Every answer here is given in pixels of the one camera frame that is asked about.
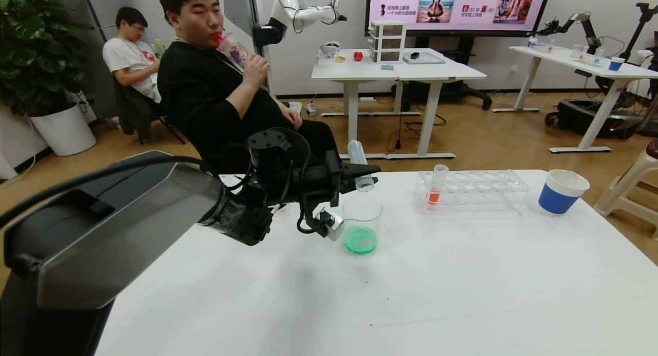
man's left hand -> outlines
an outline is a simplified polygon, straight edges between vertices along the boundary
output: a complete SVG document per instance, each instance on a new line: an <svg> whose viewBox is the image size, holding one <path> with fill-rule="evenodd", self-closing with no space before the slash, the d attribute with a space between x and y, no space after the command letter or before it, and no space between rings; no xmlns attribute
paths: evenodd
<svg viewBox="0 0 658 356"><path fill-rule="evenodd" d="M298 130L299 127L301 127L301 115L299 115L296 110L291 109L282 103L279 103L279 108L281 109L281 114L283 114L284 117L293 124L295 129Z"/></svg>

monitor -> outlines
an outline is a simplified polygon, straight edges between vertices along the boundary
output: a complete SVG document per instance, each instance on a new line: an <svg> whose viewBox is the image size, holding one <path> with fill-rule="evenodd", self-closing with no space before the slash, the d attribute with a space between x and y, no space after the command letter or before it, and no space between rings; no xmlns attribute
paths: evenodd
<svg viewBox="0 0 658 356"><path fill-rule="evenodd" d="M368 0L371 21L407 23L408 35L527 37L539 25L547 0Z"/></svg>

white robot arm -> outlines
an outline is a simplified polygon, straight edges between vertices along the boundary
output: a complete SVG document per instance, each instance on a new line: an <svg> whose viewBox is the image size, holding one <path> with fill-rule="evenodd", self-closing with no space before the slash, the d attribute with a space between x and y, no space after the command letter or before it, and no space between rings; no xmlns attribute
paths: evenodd
<svg viewBox="0 0 658 356"><path fill-rule="evenodd" d="M326 25L347 21L347 17L338 13L338 6L338 0L331 0L325 6L308 6L306 0L275 0L267 25L254 28L254 42L257 46L277 44L285 37L289 26L295 33L301 33L317 21Z"/></svg>

chair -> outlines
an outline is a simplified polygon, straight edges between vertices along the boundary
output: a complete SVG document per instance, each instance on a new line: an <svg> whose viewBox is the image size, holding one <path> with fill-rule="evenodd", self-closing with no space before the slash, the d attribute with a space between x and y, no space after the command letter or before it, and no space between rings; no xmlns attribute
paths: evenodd
<svg viewBox="0 0 658 356"><path fill-rule="evenodd" d="M178 136L174 127L167 121L167 115L155 101L142 95L132 86L122 86L113 76L115 96L119 104L119 122L126 135L133 135L137 131L139 143L143 145L144 138L151 136L151 122L160 121L163 126L185 145L185 141Z"/></svg>
<svg viewBox="0 0 658 356"><path fill-rule="evenodd" d="M610 183L606 191L594 204L594 209L604 217L607 217L616 209L621 209L647 220L656 226L653 239L658 240L658 211L628 199L629 192L635 186L658 194L658 187L642 182L644 175L656 170L658 170L658 139L649 143L646 150L640 153L626 173L617 176Z"/></svg>

stool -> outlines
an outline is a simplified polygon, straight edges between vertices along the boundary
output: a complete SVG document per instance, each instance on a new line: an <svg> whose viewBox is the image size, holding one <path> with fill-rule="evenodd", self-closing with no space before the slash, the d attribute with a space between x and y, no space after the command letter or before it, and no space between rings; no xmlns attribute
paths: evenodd
<svg viewBox="0 0 658 356"><path fill-rule="evenodd" d="M658 211L651 210L651 208L647 208L628 199L629 192L635 186L658 194L658 187L642 182L644 175L656 169L658 169L658 139L649 143L646 150L640 153L637 160L630 166L626 173L615 177L596 204L594 204L594 209L604 217L607 217L616 209L621 209L643 218L656 226L653 239L658 240Z"/></svg>

